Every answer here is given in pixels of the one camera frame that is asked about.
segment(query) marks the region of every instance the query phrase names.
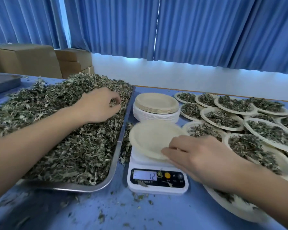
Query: black control panel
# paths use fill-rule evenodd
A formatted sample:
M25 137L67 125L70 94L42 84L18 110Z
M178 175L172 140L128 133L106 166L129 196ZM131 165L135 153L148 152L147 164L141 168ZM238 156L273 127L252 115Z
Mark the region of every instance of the black control panel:
M144 183L165 187L183 188L185 186L182 172L166 170L132 169L130 181L133 184Z

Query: blue table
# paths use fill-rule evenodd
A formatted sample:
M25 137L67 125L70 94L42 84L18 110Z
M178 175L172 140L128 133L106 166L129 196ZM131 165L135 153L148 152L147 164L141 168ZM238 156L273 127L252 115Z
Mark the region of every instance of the blue table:
M36 77L22 79L22 87L30 87ZM45 78L54 84L61 79ZM137 87L136 93L159 92L173 96L175 90ZM0 94L0 103L7 100ZM135 121L133 113L130 121ZM188 120L180 119L183 125ZM11 188L0 198L0 229L285 229L275 220L259 225L242 220L218 205L203 186L190 180L189 190L182 196L149 195L136 202L127 187L127 170L118 164L112 182L92 194L51 190ZM100 212L104 222L98 219Z

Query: wall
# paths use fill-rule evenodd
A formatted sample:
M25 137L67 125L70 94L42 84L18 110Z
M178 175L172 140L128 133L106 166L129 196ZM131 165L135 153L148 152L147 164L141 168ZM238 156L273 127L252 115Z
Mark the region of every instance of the wall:
M288 74L92 54L95 73L132 85L288 100Z

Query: curtain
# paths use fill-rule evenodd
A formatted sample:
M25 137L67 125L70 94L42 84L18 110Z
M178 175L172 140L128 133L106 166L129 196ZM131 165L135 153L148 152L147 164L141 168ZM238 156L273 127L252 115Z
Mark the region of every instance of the curtain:
M227 67L255 0L160 0L154 60Z
M257 0L230 67L288 73L288 0Z
M65 0L71 46L152 60L159 0Z
M0 43L66 48L58 0L0 0Z

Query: yellow button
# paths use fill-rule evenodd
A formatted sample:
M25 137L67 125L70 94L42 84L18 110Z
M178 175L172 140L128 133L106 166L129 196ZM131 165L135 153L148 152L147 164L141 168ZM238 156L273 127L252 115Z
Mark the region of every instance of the yellow button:
M166 178L170 178L170 177L171 177L170 173L165 173L164 176L165 176Z

